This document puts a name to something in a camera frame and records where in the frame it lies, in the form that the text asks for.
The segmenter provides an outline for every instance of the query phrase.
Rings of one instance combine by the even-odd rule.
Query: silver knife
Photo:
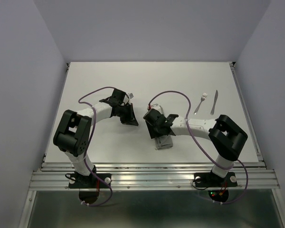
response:
[[[213,107],[212,107],[212,109],[211,109],[211,115],[213,115],[214,114],[214,108],[215,108],[215,104],[217,103],[217,99],[218,99],[218,96],[219,96],[219,92],[218,91],[216,91],[215,92],[215,96],[214,96],[214,103],[213,103]]]

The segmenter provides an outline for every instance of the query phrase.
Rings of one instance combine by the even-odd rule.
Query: purple cable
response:
[[[151,102],[154,101],[155,98],[157,98],[158,96],[160,96],[160,95],[162,95],[162,94],[165,94],[165,93],[176,93],[176,94],[180,94],[180,95],[183,95],[183,96],[187,99],[187,101],[188,101],[188,103],[189,103],[189,107],[188,107],[188,111],[187,111],[187,113],[186,113],[185,119],[186,119],[186,125],[187,125],[187,128],[188,128],[188,131],[189,131],[189,133],[190,133],[192,139],[193,139],[194,142],[197,144],[197,146],[200,148],[200,150],[206,155],[206,157],[209,158],[210,161],[212,161],[212,163],[214,163],[216,166],[218,166],[219,168],[221,168],[221,169],[223,169],[223,170],[230,170],[230,169],[232,169],[232,168],[233,168],[233,165],[230,166],[230,167],[228,167],[228,168],[225,168],[225,167],[219,165],[216,161],[214,161],[214,160],[209,156],[209,154],[204,150],[204,148],[202,148],[202,146],[199,144],[199,142],[196,140],[196,138],[195,138],[195,136],[194,136],[192,130],[190,129],[189,123],[188,123],[188,115],[189,115],[190,109],[191,109],[191,101],[190,101],[190,99],[189,99],[184,93],[179,92],[179,91],[174,91],[174,90],[168,90],[168,91],[161,92],[161,93],[157,94],[154,98],[151,99],[151,101],[149,102],[148,106],[151,107]],[[245,185],[244,191],[243,191],[243,193],[242,193],[239,197],[237,197],[236,199],[234,199],[234,200],[232,200],[232,201],[230,201],[230,202],[222,203],[222,204],[234,203],[234,202],[238,201],[240,198],[242,198],[242,197],[246,194],[247,187],[248,187],[248,179],[249,179],[249,177],[248,177],[248,172],[247,172],[247,169],[246,169],[245,165],[244,165],[240,160],[238,160],[238,162],[243,166],[243,168],[244,168],[244,170],[245,170],[245,173],[246,173],[246,185]]]
[[[91,143],[91,140],[92,140],[92,137],[93,137],[93,134],[94,134],[94,131],[95,131],[95,126],[96,126],[96,110],[95,110],[95,108],[94,108],[90,103],[84,102],[84,101],[81,101],[81,100],[84,99],[84,98],[86,98],[87,96],[93,94],[93,93],[96,93],[96,92],[98,92],[98,91],[100,91],[100,90],[108,89],[108,88],[110,88],[110,89],[115,89],[114,87],[106,86],[106,87],[97,89],[97,90],[95,90],[95,91],[93,91],[93,92],[90,92],[90,93],[88,93],[87,95],[84,95],[83,97],[81,97],[81,98],[78,100],[78,103],[80,103],[80,104],[87,104],[88,106],[90,106],[91,109],[93,110],[93,113],[94,113],[92,132],[91,132],[91,135],[90,135],[90,138],[89,138],[89,141],[88,141],[88,143],[87,143],[87,147],[86,147],[86,150],[85,150],[85,153],[84,153],[84,163],[85,163],[85,166],[86,166],[86,168],[90,171],[90,173],[91,173],[96,179],[98,179],[100,182],[102,182],[104,185],[106,185],[106,186],[110,189],[110,193],[111,193],[110,196],[109,196],[104,202],[99,203],[99,204],[96,204],[96,205],[87,204],[87,203],[83,202],[82,200],[80,200],[82,204],[85,204],[85,205],[87,205],[87,206],[89,206],[89,207],[97,207],[97,206],[100,206],[100,205],[105,204],[105,203],[106,203],[107,201],[109,201],[109,200],[111,199],[111,197],[113,196],[113,190],[112,190],[112,188],[111,188],[111,186],[110,186],[109,184],[107,184],[104,180],[100,179],[100,178],[91,170],[91,168],[88,166],[88,164],[87,164],[87,162],[86,162],[87,149],[89,148],[89,145],[90,145],[90,143]]]
[[[162,95],[162,94],[165,94],[165,93],[176,93],[176,94],[180,94],[180,95],[183,95],[183,96],[187,99],[187,101],[188,101],[188,103],[189,103],[189,107],[188,107],[188,111],[187,111],[187,113],[186,113],[185,119],[186,119],[186,125],[187,125],[187,128],[188,128],[189,134],[191,135],[192,139],[194,140],[194,142],[196,143],[196,145],[200,148],[200,150],[206,155],[206,157],[207,157],[210,161],[212,161],[213,164],[215,164],[216,166],[218,166],[219,168],[221,168],[221,169],[223,169],[223,170],[230,170],[230,169],[232,169],[232,168],[233,168],[233,165],[230,166],[230,167],[227,167],[227,168],[225,168],[225,167],[219,165],[215,160],[213,160],[213,159],[210,157],[210,155],[204,150],[204,148],[202,148],[202,146],[201,146],[201,145],[199,144],[199,142],[196,140],[196,138],[195,138],[195,136],[194,136],[192,130],[190,129],[189,123],[188,123],[188,115],[189,115],[190,109],[191,109],[191,101],[190,101],[190,99],[189,99],[185,94],[183,94],[182,92],[179,92],[179,91],[174,91],[174,90],[168,90],[168,91],[161,92],[161,93],[157,94],[154,98],[151,99],[151,101],[149,102],[149,107],[150,107],[150,105],[151,105],[151,102],[152,102],[155,98],[157,98],[158,96],[160,96],[160,95]]]

